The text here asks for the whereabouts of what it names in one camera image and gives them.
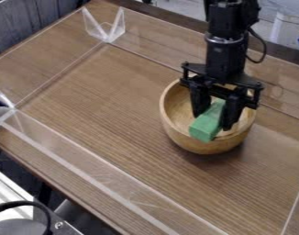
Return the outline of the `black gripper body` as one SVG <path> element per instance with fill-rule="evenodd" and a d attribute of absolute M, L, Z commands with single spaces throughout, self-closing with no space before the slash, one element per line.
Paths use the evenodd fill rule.
<path fill-rule="evenodd" d="M 208 88 L 210 96 L 227 100 L 230 95 L 244 98 L 246 107 L 259 106 L 263 85 L 246 72 L 248 34 L 239 39 L 206 34 L 206 63 L 184 62 L 180 85 L 190 91 L 192 84 Z"/>

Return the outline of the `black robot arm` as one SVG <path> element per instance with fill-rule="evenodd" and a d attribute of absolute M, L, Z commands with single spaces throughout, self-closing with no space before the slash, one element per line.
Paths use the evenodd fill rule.
<path fill-rule="evenodd" d="M 228 130 L 246 108 L 259 107 L 262 83 L 246 74 L 248 38 L 258 35 L 258 0 L 204 0 L 206 62 L 184 62 L 180 85 L 190 91 L 192 115 L 202 115 L 211 98 L 226 101 L 219 126 Z"/>

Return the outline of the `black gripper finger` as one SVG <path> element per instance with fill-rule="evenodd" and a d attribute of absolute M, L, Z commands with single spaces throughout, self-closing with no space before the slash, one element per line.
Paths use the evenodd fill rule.
<path fill-rule="evenodd" d="M 208 93 L 208 88 L 200 86 L 199 84 L 192 84 L 190 86 L 190 98 L 192 114 L 196 118 L 211 106 L 211 96 Z"/>
<path fill-rule="evenodd" d="M 222 114 L 222 127 L 224 130 L 230 130 L 232 125 L 239 121 L 244 107 L 244 98 L 239 95 L 230 95 Z"/>

